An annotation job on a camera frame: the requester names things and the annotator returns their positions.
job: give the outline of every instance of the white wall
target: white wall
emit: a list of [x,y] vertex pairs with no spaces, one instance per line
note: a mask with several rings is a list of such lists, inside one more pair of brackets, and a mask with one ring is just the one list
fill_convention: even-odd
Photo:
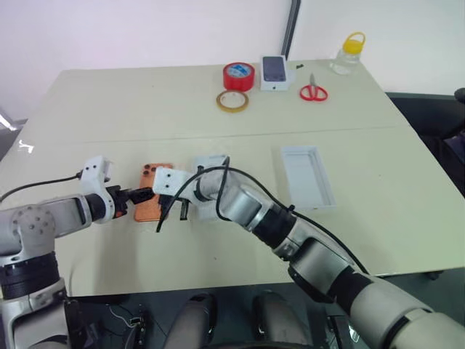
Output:
[[[31,117],[61,70],[257,61],[279,53],[291,0],[0,0],[0,107]],[[368,35],[387,91],[465,86],[464,0],[302,0],[290,59]]]
[[0,0],[0,106],[12,119],[30,117],[65,69],[279,54],[289,8],[290,0]]
[[300,13],[292,59],[333,57],[363,31],[362,61],[384,91],[465,87],[465,0],[303,0]]

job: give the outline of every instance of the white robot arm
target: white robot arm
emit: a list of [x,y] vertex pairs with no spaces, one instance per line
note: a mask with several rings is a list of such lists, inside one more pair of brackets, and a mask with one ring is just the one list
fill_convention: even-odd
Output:
[[464,347],[465,330],[460,324],[391,283],[362,272],[363,266],[335,236],[246,184],[244,175],[228,163],[201,169],[194,176],[159,169],[154,192],[177,195],[196,206],[215,201],[220,217],[252,232],[289,262],[289,275],[313,300],[339,304],[370,348]]
[[76,301],[66,296],[54,240],[126,214],[126,202],[146,201],[151,188],[105,187],[110,162],[98,156],[81,173],[83,195],[0,211],[1,317],[7,348],[82,348],[86,339]]
[[216,205],[224,220],[252,232],[282,260],[292,279],[318,302],[336,302],[371,348],[463,348],[462,326],[404,291],[363,272],[345,246],[316,222],[284,207],[247,184],[246,174],[228,165],[189,172],[158,168],[153,192],[106,188],[109,163],[92,159],[83,169],[83,195],[0,211],[2,319],[8,348],[40,342],[53,348],[84,343],[77,304],[66,297],[54,255],[54,239],[126,213],[126,202],[153,192],[173,203]]

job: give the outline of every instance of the black wire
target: black wire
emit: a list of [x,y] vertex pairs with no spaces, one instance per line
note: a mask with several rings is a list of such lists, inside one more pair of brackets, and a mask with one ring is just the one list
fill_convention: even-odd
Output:
[[227,156],[224,162],[225,170],[223,171],[223,176],[221,179],[221,184],[219,185],[218,196],[217,196],[217,203],[215,205],[215,210],[217,211],[217,216],[219,219],[224,220],[226,222],[230,222],[231,220],[224,217],[221,212],[219,211],[219,202],[223,195],[223,191],[225,190],[225,184],[227,179],[227,170],[230,168],[230,157]]
[[59,180],[46,180],[44,182],[30,183],[30,184],[26,184],[26,185],[22,185],[20,187],[17,187],[15,189],[11,189],[10,191],[8,191],[5,194],[3,194],[2,196],[0,196],[0,203],[4,199],[6,199],[8,196],[10,196],[10,195],[12,195],[12,194],[14,194],[14,193],[16,193],[16,192],[18,192],[20,190],[36,187],[38,185],[46,185],[46,184],[52,184],[52,183],[67,182],[69,180],[75,180],[76,178],[81,178],[81,173],[82,172],[78,172],[72,177],[60,178]]
[[[212,171],[217,171],[219,169],[225,169],[226,166],[217,166],[217,167],[209,167],[208,169],[204,169],[202,171],[199,171],[197,172],[196,174],[194,174],[191,178],[189,178],[182,186],[181,188],[179,188],[179,190],[176,192],[176,194],[174,194],[173,198],[171,199],[169,205],[167,206],[166,208],[166,211],[163,213],[163,215],[161,216],[160,220],[158,221],[158,225],[157,225],[157,232],[160,231],[161,229],[161,226],[163,225],[163,222],[164,220],[166,219],[166,216],[168,215],[170,209],[173,207],[173,204],[174,202],[179,198],[179,196],[181,195],[181,193],[187,188],[187,186],[193,182],[194,180],[196,180],[197,178],[199,178],[200,176],[204,175],[205,173],[208,173],[208,172],[212,172]],[[289,210],[287,206],[285,206],[281,201],[277,200],[276,197],[274,197],[271,192],[265,188],[265,186],[263,184],[261,184],[255,177],[253,177],[252,175],[248,174],[247,172],[244,172],[244,171],[241,171],[239,169],[235,169],[234,167],[228,167],[227,168],[227,171],[231,171],[231,172],[236,172],[236,173],[239,173],[241,175],[243,175],[244,177],[247,177],[248,179],[250,179],[252,182],[254,182],[260,189],[263,190],[263,192],[265,194],[267,194],[267,196],[269,196],[271,198],[271,200],[273,200],[275,202],[275,204],[277,204],[281,209],[285,209],[285,210]],[[344,242],[342,242],[337,236],[335,236],[332,232],[330,232],[327,228],[323,227],[321,224],[315,222],[314,220],[308,218],[307,216],[304,216],[303,214],[301,213],[298,213],[298,212],[295,212],[294,210],[291,210],[292,213],[299,217],[299,218],[302,218],[303,220],[305,220],[306,222],[310,223],[311,225],[314,225],[315,227],[319,228],[320,230],[322,230],[322,232],[326,233],[328,236],[330,236],[355,262],[355,264],[357,264],[357,266],[359,267],[359,269],[364,272],[365,274],[369,274],[368,270],[365,268],[365,266],[361,263],[361,261],[359,261],[359,259],[353,254],[353,252],[349,249],[349,247],[346,246],[346,244]]]
[[152,314],[149,314],[150,318],[152,319],[153,322],[156,323],[157,327],[160,329],[161,333],[163,333],[163,336],[165,336],[166,338],[166,332],[163,330],[163,328],[160,326],[160,324],[158,323],[158,321],[156,321],[156,319],[152,316]]

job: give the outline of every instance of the floor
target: floor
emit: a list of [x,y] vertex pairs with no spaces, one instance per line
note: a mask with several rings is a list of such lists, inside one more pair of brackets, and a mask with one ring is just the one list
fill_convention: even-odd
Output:
[[[389,282],[410,292],[438,312],[445,313],[465,325],[465,269],[447,270],[432,281],[424,274],[410,274],[387,278]],[[337,343],[326,326],[326,314],[340,315],[335,305],[323,307],[311,299],[295,284],[270,284],[254,286],[223,287],[216,289],[196,289],[173,292],[153,292],[130,294],[120,297],[85,297],[82,309],[88,324],[105,327],[101,334],[101,348],[124,348],[127,330],[123,321],[111,315],[107,302],[113,304],[115,313],[129,319],[128,310],[137,314],[146,311],[150,315],[145,348],[162,348],[171,324],[182,305],[194,294],[210,292],[218,300],[219,314],[212,344],[225,342],[246,342],[254,339],[251,330],[251,302],[264,290],[273,290],[283,295],[296,314],[306,324],[314,348],[336,349]],[[354,343],[355,349],[367,348],[362,340]]]

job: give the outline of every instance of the scissors handle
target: scissors handle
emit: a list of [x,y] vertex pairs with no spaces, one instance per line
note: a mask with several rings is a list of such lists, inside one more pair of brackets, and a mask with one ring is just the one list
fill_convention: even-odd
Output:
[[322,102],[328,99],[328,92],[322,87],[307,85],[300,89],[300,98],[303,100]]

